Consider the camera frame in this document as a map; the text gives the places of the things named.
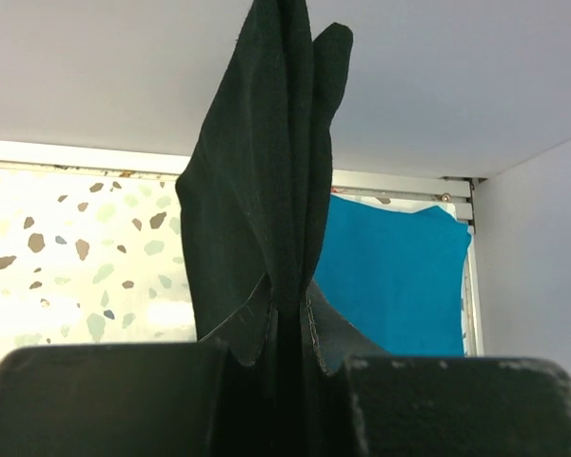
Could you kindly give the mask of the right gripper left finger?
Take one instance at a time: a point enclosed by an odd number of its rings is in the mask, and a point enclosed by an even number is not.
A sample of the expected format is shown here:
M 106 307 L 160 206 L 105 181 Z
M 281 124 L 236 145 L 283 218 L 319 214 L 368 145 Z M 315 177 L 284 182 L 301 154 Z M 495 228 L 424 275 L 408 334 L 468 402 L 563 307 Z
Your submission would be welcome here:
M 197 343 L 19 348 L 0 362 L 0 456 L 268 456 L 269 284 Z

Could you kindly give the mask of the black t shirt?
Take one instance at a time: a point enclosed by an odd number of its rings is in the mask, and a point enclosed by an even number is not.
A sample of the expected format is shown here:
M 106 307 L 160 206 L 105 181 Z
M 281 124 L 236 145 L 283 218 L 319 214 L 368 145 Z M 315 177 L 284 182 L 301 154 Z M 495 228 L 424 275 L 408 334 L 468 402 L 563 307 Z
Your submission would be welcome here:
M 196 334 L 241 353 L 252 390 L 236 425 L 270 456 L 306 447 L 300 313 L 352 45 L 341 24 L 313 35 L 303 1 L 254 2 L 176 182 Z

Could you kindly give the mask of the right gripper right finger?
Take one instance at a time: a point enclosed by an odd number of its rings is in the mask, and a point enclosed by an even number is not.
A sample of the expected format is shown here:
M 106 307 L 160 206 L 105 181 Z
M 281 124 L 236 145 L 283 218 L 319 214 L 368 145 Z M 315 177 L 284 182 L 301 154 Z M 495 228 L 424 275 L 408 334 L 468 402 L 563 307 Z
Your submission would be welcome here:
M 320 289 L 304 305 L 311 456 L 571 456 L 571 377 L 537 358 L 387 353 Z

